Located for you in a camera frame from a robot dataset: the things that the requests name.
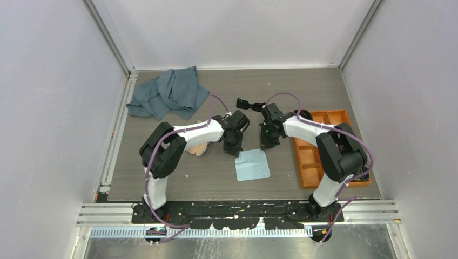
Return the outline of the light blue cleaning cloth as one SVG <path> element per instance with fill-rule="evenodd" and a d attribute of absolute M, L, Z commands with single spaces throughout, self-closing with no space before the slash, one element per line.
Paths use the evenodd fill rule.
<path fill-rule="evenodd" d="M 238 181 L 258 180 L 271 176 L 267 156 L 261 149 L 241 151 L 235 159 L 235 172 Z"/>

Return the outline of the patterned glasses case tan lining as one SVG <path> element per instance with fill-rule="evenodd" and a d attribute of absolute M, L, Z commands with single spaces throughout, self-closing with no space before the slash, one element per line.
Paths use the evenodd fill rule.
<path fill-rule="evenodd" d="M 186 150 L 191 155 L 202 156 L 208 145 L 208 130 L 209 124 L 211 122 L 211 117 L 206 119 L 205 121 L 197 121 L 197 124 L 190 125 L 186 129 L 190 131 L 186 133 Z"/>

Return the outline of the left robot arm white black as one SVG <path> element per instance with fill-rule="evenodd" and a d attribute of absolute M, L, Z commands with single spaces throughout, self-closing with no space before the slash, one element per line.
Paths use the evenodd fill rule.
<path fill-rule="evenodd" d="M 160 223 L 165 218 L 167 179 L 186 149 L 222 142 L 225 153 L 238 157 L 243 150 L 243 133 L 249 125 L 249 118 L 240 110 L 188 126 L 160 123 L 139 150 L 145 168 L 146 218 L 152 223 Z"/>

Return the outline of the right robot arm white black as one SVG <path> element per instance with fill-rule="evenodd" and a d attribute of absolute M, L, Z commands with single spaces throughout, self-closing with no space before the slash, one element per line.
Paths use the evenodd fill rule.
<path fill-rule="evenodd" d="M 344 185 L 367 163 L 363 142 L 349 124 L 320 124 L 309 120 L 305 110 L 283 113 L 275 103 L 270 103 L 261 109 L 261 114 L 261 149 L 273 148 L 280 144 L 280 138 L 286 137 L 300 139 L 318 149 L 324 175 L 308 199 L 308 214 L 314 221 L 323 221 Z"/>

